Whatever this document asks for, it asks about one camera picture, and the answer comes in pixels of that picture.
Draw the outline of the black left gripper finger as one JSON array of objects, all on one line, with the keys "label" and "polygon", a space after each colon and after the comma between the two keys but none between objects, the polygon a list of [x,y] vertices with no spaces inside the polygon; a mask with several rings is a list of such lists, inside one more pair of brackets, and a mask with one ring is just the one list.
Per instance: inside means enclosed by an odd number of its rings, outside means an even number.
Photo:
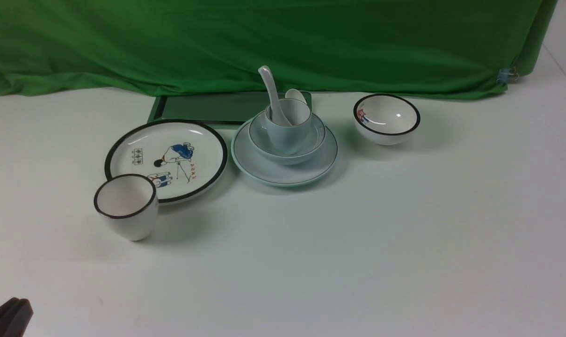
[{"label": "black left gripper finger", "polygon": [[33,316],[28,299],[12,297],[0,306],[0,337],[22,337]]}]

